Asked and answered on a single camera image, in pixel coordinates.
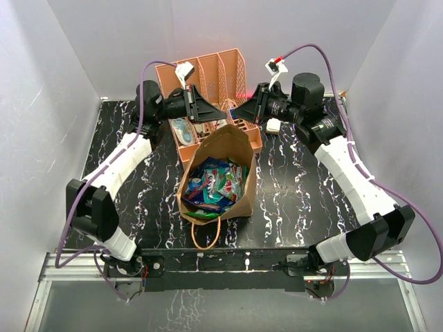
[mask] paper bag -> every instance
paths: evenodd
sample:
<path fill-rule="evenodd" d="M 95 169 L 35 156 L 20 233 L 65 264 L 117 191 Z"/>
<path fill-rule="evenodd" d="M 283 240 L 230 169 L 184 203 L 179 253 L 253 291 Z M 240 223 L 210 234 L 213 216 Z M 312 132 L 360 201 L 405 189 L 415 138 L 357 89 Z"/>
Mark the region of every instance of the paper bag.
<path fill-rule="evenodd" d="M 251 216 L 255 202 L 255 186 L 257 185 L 257 174 L 255 173 L 254 151 L 249 143 L 248 136 L 237 127 L 231 124 L 225 125 L 210 134 L 196 150 L 194 156 L 190 159 L 186 167 L 185 174 L 181 179 L 177 199 L 179 202 L 180 215 L 195 225 L 206 225 L 218 221 L 200 220 L 187 216 L 186 212 L 195 212 L 196 209 L 182 202 L 181 197 L 185 194 L 188 187 L 189 175 L 197 168 L 207 157 L 213 157 L 220 160 L 226 160 L 228 157 L 241 166 L 248 167 L 248 177 L 244 187 L 244 195 L 234 204 L 231 209 L 220 216 L 221 220 L 235 218 L 237 216 Z"/>

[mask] orange bag handle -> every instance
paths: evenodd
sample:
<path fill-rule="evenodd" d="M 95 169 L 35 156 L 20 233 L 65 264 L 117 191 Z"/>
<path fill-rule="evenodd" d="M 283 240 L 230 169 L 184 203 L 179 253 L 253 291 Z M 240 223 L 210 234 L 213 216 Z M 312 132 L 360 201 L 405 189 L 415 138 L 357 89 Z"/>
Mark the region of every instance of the orange bag handle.
<path fill-rule="evenodd" d="M 209 246 L 207 246 L 207 247 L 205 247 L 205 248 L 199 246 L 199 244 L 197 243 L 197 241 L 196 241 L 196 239 L 195 239 L 194 228 L 195 228 L 195 224 L 192 223 L 192 226 L 191 226 L 191 237 L 192 237 L 192 241 L 194 242 L 194 246 L 195 246 L 197 249 L 200 249 L 200 250 L 211 249 L 213 246 L 215 246 L 215 244 L 217 243 L 217 240 L 218 240 L 219 237 L 220 237 L 220 229 L 222 228 L 222 219 L 219 217 L 219 221 L 218 221 L 218 223 L 217 223 L 217 234 L 215 235 L 215 239 L 214 239 L 214 241 L 213 241 Z"/>

